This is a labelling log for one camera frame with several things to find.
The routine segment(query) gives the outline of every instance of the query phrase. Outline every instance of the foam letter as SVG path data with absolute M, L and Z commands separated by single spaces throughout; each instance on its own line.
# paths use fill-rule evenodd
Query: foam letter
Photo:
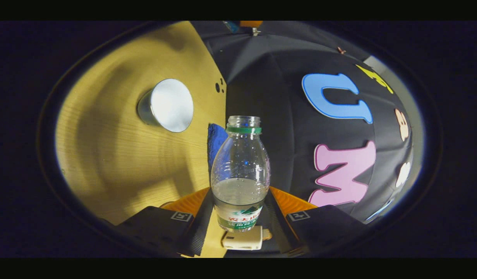
M 344 74 L 307 74 L 302 78 L 302 88 L 311 105 L 323 115 L 338 119 L 364 119 L 368 124 L 373 123 L 371 111 L 364 101 L 359 100 L 357 105 L 336 105 L 324 97 L 323 90 L 326 88 L 359 94 L 355 84 Z
M 326 145 L 318 145 L 314 150 L 314 166 L 318 171 L 324 171 L 334 164 L 345 165 L 316 180 L 318 185 L 339 191 L 317 189 L 309 197 L 309 202 L 318 207 L 360 202 L 368 186 L 354 181 L 354 178 L 373 166 L 375 160 L 376 146 L 373 141 L 369 141 L 364 148 L 353 150 L 329 150 Z

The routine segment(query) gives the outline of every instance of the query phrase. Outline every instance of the white plug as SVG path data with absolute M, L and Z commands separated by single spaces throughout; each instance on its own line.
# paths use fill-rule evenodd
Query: white plug
M 228 250 L 261 250 L 263 240 L 270 239 L 271 233 L 262 226 L 254 226 L 246 232 L 226 232 L 221 244 Z

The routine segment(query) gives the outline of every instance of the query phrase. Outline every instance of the bottle label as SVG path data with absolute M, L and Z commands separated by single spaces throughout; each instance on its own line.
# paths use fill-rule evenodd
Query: bottle label
M 235 208 L 216 206 L 216 213 L 218 214 L 218 222 L 221 226 L 240 230 L 254 226 L 262 208 L 262 205 L 258 207 L 249 205 L 248 208 L 239 205 Z

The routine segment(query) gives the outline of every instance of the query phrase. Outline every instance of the bottle neck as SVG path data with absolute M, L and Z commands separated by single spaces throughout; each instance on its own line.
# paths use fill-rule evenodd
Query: bottle neck
M 261 120 L 257 116 L 230 116 L 228 124 L 226 124 L 226 132 L 228 134 L 261 134 L 261 127 L 259 124 Z

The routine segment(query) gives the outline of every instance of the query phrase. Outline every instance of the black background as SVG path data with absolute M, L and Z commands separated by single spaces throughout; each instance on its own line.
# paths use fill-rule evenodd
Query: black background
M 141 22 L 0 22 L 0 257 L 130 257 L 49 190 L 36 156 L 42 105 L 61 75 Z M 430 191 L 364 257 L 477 257 L 477 22 L 322 23 L 369 39 L 427 87 L 444 134 Z

